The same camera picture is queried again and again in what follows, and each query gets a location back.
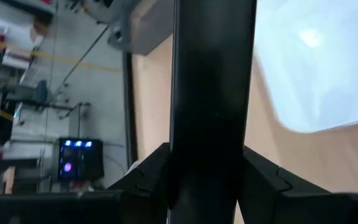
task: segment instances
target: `black electronic device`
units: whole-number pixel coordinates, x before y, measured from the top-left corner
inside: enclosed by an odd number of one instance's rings
[[[104,176],[103,142],[96,139],[58,140],[57,179],[59,181],[96,180]]]

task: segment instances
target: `blue object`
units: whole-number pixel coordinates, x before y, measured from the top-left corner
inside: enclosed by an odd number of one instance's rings
[[[36,91],[36,102],[37,103],[46,103],[48,99],[48,85],[46,80],[41,80],[38,82]]]

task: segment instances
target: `purple light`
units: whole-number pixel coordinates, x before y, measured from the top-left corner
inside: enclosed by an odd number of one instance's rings
[[[68,172],[71,170],[71,164],[68,162],[65,164],[65,172]]]

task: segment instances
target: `cable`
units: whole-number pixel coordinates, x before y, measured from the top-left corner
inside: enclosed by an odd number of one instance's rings
[[[115,158],[113,158],[107,154],[103,154],[103,157],[108,159],[109,161],[115,163],[120,168],[122,175],[125,175],[126,172],[125,172],[124,167]]]
[[[105,66],[98,65],[98,64],[95,64],[95,63],[81,62],[79,60],[74,60],[72,58],[54,56],[54,55],[46,54],[46,53],[39,52],[39,51],[36,51],[36,50],[28,51],[28,50],[24,50],[24,49],[22,49],[20,47],[16,47],[16,46],[11,45],[11,44],[5,44],[3,42],[0,42],[0,48],[10,48],[12,50],[16,50],[18,52],[26,53],[26,54],[29,54],[31,56],[34,55],[34,56],[38,56],[38,57],[49,58],[50,60],[56,60],[56,61],[60,61],[60,62],[63,62],[63,63],[76,64],[77,66],[82,66],[82,67],[95,68],[95,69],[98,69],[98,70],[104,70],[106,72],[114,72],[114,73],[121,72],[121,69],[119,69],[119,68],[105,67]]]
[[[65,83],[68,79],[68,77],[71,76],[71,74],[73,74],[73,72],[75,71],[75,69],[78,67],[78,65],[80,63],[82,63],[82,60],[84,60],[84,58],[91,52],[91,50],[93,49],[93,47],[99,42],[100,38],[102,38],[102,36],[106,33],[106,31],[109,29],[108,26],[106,26],[104,28],[104,30],[99,34],[99,36],[93,41],[93,43],[91,44],[91,46],[86,50],[86,52],[84,53],[84,55],[82,55],[82,57],[79,59],[79,61],[77,61],[77,63],[73,66],[73,68],[68,72],[68,74],[66,75],[66,77],[63,79],[62,84],[60,86],[63,85],[63,83]]]

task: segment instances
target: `black pole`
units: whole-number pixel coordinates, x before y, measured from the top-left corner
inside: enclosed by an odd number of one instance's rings
[[[132,54],[122,53],[122,71],[124,76],[124,106],[126,125],[127,168],[138,160],[135,121],[134,79],[132,71]]]
[[[256,0],[176,0],[170,223],[233,223]]]

